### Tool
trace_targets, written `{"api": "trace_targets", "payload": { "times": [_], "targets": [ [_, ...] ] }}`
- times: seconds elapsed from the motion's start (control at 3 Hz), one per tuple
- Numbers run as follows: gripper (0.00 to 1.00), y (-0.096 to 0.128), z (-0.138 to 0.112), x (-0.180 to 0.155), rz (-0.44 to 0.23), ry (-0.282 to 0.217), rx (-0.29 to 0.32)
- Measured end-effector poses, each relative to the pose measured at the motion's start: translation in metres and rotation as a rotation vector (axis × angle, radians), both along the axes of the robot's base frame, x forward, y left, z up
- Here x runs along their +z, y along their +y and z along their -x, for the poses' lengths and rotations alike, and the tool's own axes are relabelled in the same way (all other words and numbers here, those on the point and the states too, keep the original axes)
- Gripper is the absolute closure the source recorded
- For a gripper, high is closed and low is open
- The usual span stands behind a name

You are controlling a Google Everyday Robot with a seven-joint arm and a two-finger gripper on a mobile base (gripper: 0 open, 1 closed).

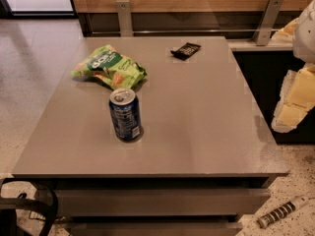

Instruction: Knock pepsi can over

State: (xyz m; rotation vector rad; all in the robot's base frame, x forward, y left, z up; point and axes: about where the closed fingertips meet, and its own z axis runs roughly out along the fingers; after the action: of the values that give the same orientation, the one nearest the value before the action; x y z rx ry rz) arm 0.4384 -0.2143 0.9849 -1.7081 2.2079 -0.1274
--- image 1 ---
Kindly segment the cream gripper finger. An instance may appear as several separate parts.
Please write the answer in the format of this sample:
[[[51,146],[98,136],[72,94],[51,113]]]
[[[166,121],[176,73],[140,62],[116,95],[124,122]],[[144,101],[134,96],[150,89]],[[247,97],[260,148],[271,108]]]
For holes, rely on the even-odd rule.
[[[298,19],[294,19],[283,28],[276,31],[272,36],[272,41],[276,43],[292,43],[297,21]]]
[[[314,107],[315,64],[306,63],[297,72],[288,70],[274,111],[272,129],[278,133],[288,133],[296,129]]]

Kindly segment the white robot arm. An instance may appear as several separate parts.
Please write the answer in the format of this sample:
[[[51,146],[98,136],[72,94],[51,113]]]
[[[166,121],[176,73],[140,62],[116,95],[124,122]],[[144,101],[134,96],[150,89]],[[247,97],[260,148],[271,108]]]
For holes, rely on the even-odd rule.
[[[288,133],[315,107],[315,0],[297,19],[278,30],[272,40],[291,43],[293,56],[304,62],[297,72],[287,71],[274,111],[272,129]]]

